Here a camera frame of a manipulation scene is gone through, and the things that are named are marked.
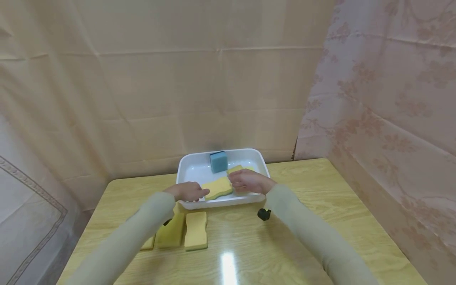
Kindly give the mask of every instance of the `left hand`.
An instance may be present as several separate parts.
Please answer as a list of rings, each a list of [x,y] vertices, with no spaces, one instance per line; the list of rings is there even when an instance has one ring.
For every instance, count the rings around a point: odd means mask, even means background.
[[[209,194],[209,189],[201,189],[197,182],[184,182],[173,185],[163,192],[173,195],[176,201],[196,202]]]

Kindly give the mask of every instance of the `beige sleeve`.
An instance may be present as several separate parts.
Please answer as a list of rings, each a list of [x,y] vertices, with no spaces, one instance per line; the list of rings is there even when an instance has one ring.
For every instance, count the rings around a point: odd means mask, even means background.
[[[174,196],[169,193],[151,195],[133,216],[82,261],[67,284],[113,284],[146,240],[173,217],[175,204]]]
[[[265,207],[315,256],[334,285],[378,285],[355,250],[335,229],[304,206],[287,186],[277,184],[266,199]]]

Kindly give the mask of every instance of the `sponge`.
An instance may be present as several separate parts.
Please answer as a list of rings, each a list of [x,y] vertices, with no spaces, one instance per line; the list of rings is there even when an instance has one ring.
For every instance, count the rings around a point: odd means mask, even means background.
[[[212,173],[222,172],[228,169],[228,157],[224,151],[209,155]]]
[[[201,188],[210,190],[209,194],[204,197],[206,201],[214,200],[220,196],[225,196],[233,192],[233,187],[231,187],[231,183],[226,176],[223,176],[216,181],[205,183],[201,185]]]
[[[250,169],[251,171],[255,171],[254,168],[251,167],[251,166],[243,167],[242,165],[236,165],[235,167],[232,167],[232,168],[228,169],[227,173],[229,175],[232,172],[239,171],[239,170],[242,170],[242,169]]]
[[[206,212],[187,214],[187,234],[184,247],[186,251],[207,248]]]
[[[166,226],[161,226],[158,229],[155,236],[155,246],[158,249],[180,247],[184,220],[184,213],[175,213],[172,220]]]
[[[150,250],[150,249],[153,249],[154,248],[154,239],[155,239],[155,236],[151,237],[150,239],[148,239],[144,244],[143,246],[141,247],[140,250]]]

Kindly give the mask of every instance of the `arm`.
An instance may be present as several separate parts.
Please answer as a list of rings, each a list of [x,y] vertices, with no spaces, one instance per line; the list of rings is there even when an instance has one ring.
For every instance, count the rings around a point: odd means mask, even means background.
[[[151,195],[133,216],[86,257],[66,284],[113,284],[146,240],[173,217],[176,201],[194,201],[208,193],[209,190],[202,190],[198,183],[186,182]]]
[[[247,169],[231,173],[229,179],[236,191],[265,194],[266,207],[315,256],[335,285],[378,285],[355,250],[287,186]]]

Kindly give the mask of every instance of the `wrist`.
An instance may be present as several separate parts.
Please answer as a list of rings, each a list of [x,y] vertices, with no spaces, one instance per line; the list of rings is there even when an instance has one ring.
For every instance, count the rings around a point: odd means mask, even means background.
[[[176,189],[173,189],[172,187],[169,187],[169,188],[165,189],[163,192],[171,194],[174,197],[174,200],[176,202],[180,200],[179,192],[176,191]]]
[[[264,185],[263,185],[263,191],[264,191],[264,195],[268,194],[269,191],[272,190],[272,188],[274,188],[274,186],[277,185],[277,182],[275,182],[274,180],[272,180],[271,178],[268,178],[267,180],[264,181]]]

